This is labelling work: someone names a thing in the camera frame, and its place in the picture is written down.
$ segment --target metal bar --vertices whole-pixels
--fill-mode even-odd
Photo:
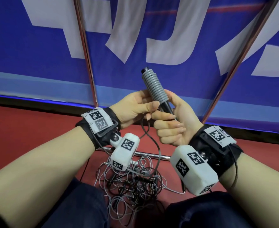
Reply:
[[[104,147],[104,149],[108,152],[112,152],[110,147]],[[137,156],[137,157],[149,156],[152,159],[158,159],[158,154],[154,154],[154,153],[135,152],[134,156]],[[161,155],[160,159],[163,161],[170,161],[170,156]]]
[[[230,71],[228,72],[221,88],[219,89],[219,91],[217,92],[214,100],[212,101],[211,105],[209,106],[206,114],[203,116],[202,119],[202,123],[206,123],[207,119],[209,118],[211,112],[213,111],[214,107],[216,106],[217,102],[219,101],[219,99],[221,98],[222,94],[224,93],[225,89],[227,88],[229,82],[231,81],[232,77],[234,76],[235,72],[237,71],[237,69],[239,68],[239,66],[241,65],[244,57],[246,56],[246,54],[248,53],[250,47],[252,46],[252,44],[254,43],[254,41],[256,40],[258,34],[260,33],[261,29],[263,28],[265,22],[267,21],[268,17],[270,16],[270,14],[272,13],[273,9],[275,8],[276,4],[278,3],[279,0],[270,0],[264,7],[261,15],[259,16],[250,36],[248,41],[246,42],[246,44],[244,45],[244,47],[241,49],[241,52],[239,54],[239,56],[237,57],[236,62],[233,64],[233,67],[230,69]]]
[[[73,0],[73,1],[74,1],[74,6],[75,6],[75,10],[76,10],[76,15],[77,15],[77,21],[78,21],[79,32],[80,32],[80,37],[81,37],[81,42],[82,42],[82,47],[83,47],[83,53],[84,53],[84,57],[85,57],[85,61],[86,61],[86,67],[87,67],[88,73],[89,73],[89,81],[90,81],[90,85],[91,85],[94,106],[98,107],[96,87],[95,87],[95,83],[94,83],[92,65],[91,65],[91,60],[90,60],[90,53],[89,53],[88,43],[86,40],[85,28],[83,26],[81,4],[80,4],[80,0]]]

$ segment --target metal bolt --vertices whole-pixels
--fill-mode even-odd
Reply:
[[[113,135],[113,141],[117,141],[119,139],[119,137],[117,136],[117,134]]]

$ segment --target jeans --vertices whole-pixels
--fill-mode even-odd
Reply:
[[[110,222],[106,207],[101,190],[73,179],[36,228],[107,228],[110,227]],[[143,221],[145,224],[141,227],[145,228],[155,223],[157,227],[170,228],[256,227],[242,208],[225,192],[212,192],[172,203],[159,218],[148,211],[144,218],[136,220]]]

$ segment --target black wristband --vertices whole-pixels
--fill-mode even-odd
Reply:
[[[84,132],[88,135],[88,137],[91,139],[92,143],[95,146],[95,149],[101,148],[101,146],[106,146],[110,145],[110,140],[112,139],[112,136],[115,133],[118,133],[120,135],[120,128],[121,128],[121,123],[118,120],[116,114],[112,111],[110,108],[104,108],[103,109],[111,118],[112,121],[115,122],[115,124],[105,130],[100,131],[100,134],[103,134],[104,131],[108,130],[107,133],[105,133],[102,137],[99,137],[97,134],[93,134],[93,131],[91,130],[88,122],[85,119],[82,119],[81,121],[77,122],[75,126],[80,126]]]
[[[243,150],[236,144],[229,144],[225,147],[221,147],[214,139],[204,132],[204,130],[209,127],[211,127],[211,125],[204,125],[198,130],[189,142],[189,145],[205,160],[208,160],[207,163],[220,177],[234,164],[234,160],[238,159]]]

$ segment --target hand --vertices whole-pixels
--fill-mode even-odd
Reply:
[[[152,119],[156,120],[154,128],[161,143],[174,146],[187,145],[203,124],[187,102],[171,91],[165,90],[165,92],[169,101],[175,106],[173,113],[179,121],[166,121],[172,119],[171,114],[155,111],[151,114]]]
[[[148,90],[141,90],[127,95],[110,108],[121,122],[121,129],[124,129],[143,118],[146,113],[148,114],[145,118],[149,120],[150,113],[156,111],[159,106],[160,102],[152,101]]]

